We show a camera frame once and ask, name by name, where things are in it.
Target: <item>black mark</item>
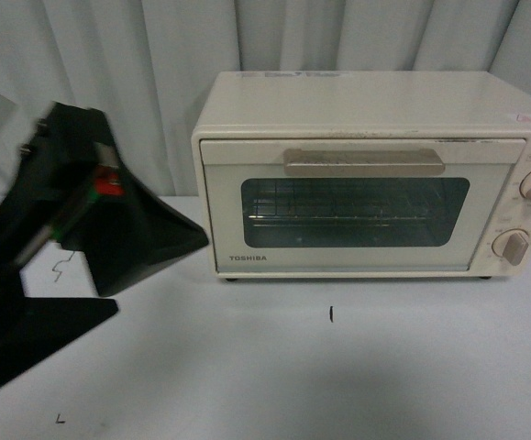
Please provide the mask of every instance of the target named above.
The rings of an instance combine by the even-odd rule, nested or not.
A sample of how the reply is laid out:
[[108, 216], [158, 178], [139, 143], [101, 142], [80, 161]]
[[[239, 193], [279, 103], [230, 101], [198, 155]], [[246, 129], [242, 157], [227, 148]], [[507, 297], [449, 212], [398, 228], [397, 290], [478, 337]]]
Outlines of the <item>black mark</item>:
[[74, 255], [75, 255], [75, 250], [72, 252], [72, 254], [70, 255], [69, 258], [67, 258], [67, 259], [61, 259], [61, 260], [59, 260], [57, 263], [55, 263], [55, 266], [53, 266], [53, 269], [51, 269], [51, 270], [53, 270], [54, 272], [57, 272], [57, 278], [55, 279], [54, 282], [57, 282], [57, 281], [60, 279], [61, 274], [63, 273], [63, 270], [59, 270], [59, 269], [57, 269], [57, 267], [58, 267], [61, 263], [69, 263], [70, 261], [72, 261], [72, 258], [73, 258]]

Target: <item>oven top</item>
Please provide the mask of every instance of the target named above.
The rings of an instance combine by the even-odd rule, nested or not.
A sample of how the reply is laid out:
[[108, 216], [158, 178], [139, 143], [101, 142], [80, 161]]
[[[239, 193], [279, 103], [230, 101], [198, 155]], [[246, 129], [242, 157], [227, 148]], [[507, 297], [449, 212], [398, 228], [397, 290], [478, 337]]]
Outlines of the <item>oven top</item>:
[[481, 71], [223, 72], [196, 131], [232, 137], [531, 131], [531, 96]]

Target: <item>table surface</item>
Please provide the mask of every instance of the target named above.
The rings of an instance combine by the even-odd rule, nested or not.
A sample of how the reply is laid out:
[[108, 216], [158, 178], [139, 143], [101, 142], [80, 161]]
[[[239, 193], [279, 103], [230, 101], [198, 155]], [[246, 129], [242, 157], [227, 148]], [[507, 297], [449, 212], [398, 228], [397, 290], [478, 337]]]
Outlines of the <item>table surface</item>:
[[[197, 198], [165, 200], [200, 221]], [[94, 296], [70, 255], [43, 249], [28, 295]], [[531, 260], [511, 279], [231, 283], [204, 249], [116, 299], [0, 389], [0, 440], [531, 440]]]

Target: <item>oven door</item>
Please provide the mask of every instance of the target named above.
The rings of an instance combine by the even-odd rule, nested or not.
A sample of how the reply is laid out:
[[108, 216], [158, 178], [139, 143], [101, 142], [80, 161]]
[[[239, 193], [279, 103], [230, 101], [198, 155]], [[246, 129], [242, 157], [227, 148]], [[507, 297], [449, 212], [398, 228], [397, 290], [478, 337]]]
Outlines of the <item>oven door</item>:
[[223, 276], [462, 272], [522, 139], [204, 140]]

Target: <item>green part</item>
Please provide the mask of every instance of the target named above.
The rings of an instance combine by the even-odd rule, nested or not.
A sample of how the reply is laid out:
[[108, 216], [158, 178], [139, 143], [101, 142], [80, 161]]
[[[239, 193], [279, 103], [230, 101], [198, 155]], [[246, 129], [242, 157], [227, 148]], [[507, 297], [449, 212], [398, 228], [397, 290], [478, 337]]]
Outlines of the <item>green part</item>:
[[95, 189], [95, 187], [91, 187], [88, 190], [88, 193], [85, 196], [85, 207], [84, 209], [80, 210], [79, 213], [76, 213], [75, 216], [69, 220], [65, 225], [59, 225], [59, 227], [54, 227], [53, 232], [51, 234], [51, 237], [55, 241], [61, 241], [63, 239], [63, 236], [66, 234], [66, 232], [72, 228], [73, 225], [76, 224], [76, 222], [82, 218], [82, 216], [88, 211], [91, 205], [93, 205], [98, 199], [100, 198], [100, 194]]

